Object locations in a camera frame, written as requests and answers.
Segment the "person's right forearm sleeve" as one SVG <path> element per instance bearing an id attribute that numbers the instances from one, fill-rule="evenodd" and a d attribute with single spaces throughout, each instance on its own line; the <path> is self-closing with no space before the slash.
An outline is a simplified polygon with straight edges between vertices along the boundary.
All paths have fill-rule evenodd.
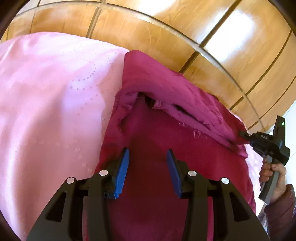
<path id="1" fill-rule="evenodd" d="M 292 229 L 292 219 L 295 216 L 295 191 L 291 184 L 287 184 L 286 187 L 284 194 L 264 209 L 270 240 L 281 240 Z"/>

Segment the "person's right hand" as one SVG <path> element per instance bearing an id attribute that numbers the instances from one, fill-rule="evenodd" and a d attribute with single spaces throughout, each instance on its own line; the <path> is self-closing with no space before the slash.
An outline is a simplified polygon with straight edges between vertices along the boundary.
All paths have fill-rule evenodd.
<path id="1" fill-rule="evenodd" d="M 260 194 L 259 198 L 266 205 L 277 202 L 287 189 L 286 168 L 281 163 L 264 163 L 259 172 Z"/>

